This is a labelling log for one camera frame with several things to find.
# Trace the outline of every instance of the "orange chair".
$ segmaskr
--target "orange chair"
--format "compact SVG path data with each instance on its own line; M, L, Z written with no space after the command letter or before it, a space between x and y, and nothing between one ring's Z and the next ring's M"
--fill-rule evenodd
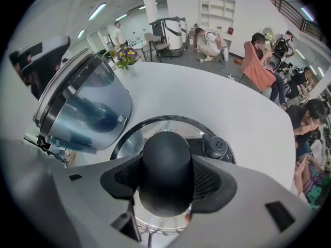
M270 87L276 80L275 76L264 69L250 41L244 43L245 58L241 66L241 71L251 79L254 85L262 92L266 87Z

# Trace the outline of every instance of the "black slot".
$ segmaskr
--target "black slot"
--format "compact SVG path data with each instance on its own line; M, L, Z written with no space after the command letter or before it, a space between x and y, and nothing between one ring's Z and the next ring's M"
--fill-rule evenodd
M79 174L73 174L73 175L70 175L69 178L70 178L71 181L75 181L77 179L82 178L82 176L79 175Z
M283 232L295 222L295 219L291 216L291 214L287 211L281 202L277 201L268 203L265 204L265 207L269 211L271 217L274 219L274 222L276 223L280 232Z

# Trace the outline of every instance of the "woman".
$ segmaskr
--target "woman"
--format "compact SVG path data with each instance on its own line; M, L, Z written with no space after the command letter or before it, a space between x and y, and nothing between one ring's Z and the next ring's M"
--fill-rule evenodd
M263 54L263 49L265 48L265 37L261 33L255 33L252 37L251 43L253 44L253 47L255 49L255 52L261 62L262 65L264 65L265 61L270 58L273 55L272 51L267 51L265 54ZM272 92L270 95L270 100L275 101L277 95L279 94L279 102L282 106L282 108L285 110L287 108L287 104L285 101L285 93L284 93L284 82L282 77L280 77L277 74L274 74L267 67L267 71L273 74L273 76L276 78L274 83L271 85Z
M312 209L320 207L330 190L329 172L310 155L304 154L295 165L294 187L291 191L298 197L305 196Z

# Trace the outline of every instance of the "purple flower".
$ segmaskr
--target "purple flower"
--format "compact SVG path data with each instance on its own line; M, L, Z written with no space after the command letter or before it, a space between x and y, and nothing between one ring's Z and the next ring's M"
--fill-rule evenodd
M127 48L124 50L125 55L136 58L138 56L138 52L134 48Z
M123 57L124 57L124 52L123 52L122 49L120 49L120 50L117 52L117 59L118 59L118 60L121 60Z

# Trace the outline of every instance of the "white shirt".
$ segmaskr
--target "white shirt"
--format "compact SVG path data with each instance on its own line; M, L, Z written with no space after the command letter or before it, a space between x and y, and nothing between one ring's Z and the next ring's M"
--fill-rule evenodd
M217 54L220 53L221 49L217 47L217 43L215 41L216 36L212 32L206 31L205 37L207 39L207 45L211 47L214 51L216 51Z
M123 44L124 42L126 42L126 39L124 38L124 33L122 32L122 30L120 28L116 28L114 31L114 37L116 40L116 37L118 38L118 42L120 44Z

